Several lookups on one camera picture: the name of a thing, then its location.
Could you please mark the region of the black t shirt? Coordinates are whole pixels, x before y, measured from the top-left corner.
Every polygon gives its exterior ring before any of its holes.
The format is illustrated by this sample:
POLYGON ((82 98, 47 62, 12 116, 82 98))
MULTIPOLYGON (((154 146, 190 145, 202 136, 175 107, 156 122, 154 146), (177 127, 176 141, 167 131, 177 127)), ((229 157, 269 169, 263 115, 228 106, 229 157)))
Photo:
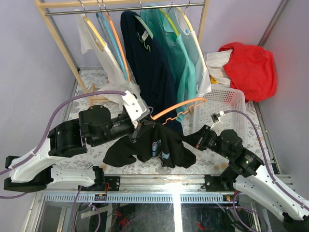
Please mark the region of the black t shirt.
POLYGON ((163 167, 189 168, 196 163, 196 156, 183 144, 183 137, 172 129, 156 123, 136 142, 129 136, 117 140, 106 152, 103 163, 113 167, 133 164, 136 160, 147 162, 151 158, 161 159, 163 167))

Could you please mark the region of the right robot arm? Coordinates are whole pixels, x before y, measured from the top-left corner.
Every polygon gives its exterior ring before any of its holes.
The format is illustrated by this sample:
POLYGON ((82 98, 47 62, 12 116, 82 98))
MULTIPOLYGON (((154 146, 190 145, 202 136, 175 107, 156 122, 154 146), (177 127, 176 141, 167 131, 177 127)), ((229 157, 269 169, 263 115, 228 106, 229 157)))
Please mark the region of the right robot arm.
POLYGON ((283 223, 289 232, 309 230, 309 202, 269 172, 265 162, 242 144, 234 130, 219 135, 204 125, 199 131, 183 137, 198 150, 209 149, 228 159, 220 174, 224 190, 237 190, 261 204, 283 223))

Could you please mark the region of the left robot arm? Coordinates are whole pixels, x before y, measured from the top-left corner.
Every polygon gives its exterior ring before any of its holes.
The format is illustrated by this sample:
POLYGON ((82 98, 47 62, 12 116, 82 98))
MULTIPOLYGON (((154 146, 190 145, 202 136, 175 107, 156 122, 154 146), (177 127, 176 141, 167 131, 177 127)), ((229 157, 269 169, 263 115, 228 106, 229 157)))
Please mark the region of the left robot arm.
POLYGON ((138 120, 134 126, 126 110, 115 118, 104 106, 96 105, 80 111, 78 118, 50 130, 43 142, 28 154, 8 156, 5 165, 9 177, 4 180, 3 188, 22 193, 68 187, 103 191, 106 179, 102 168, 63 169, 56 167, 56 163, 87 153, 88 145, 95 147, 124 136, 135 142, 154 126, 155 122, 149 115, 138 120))

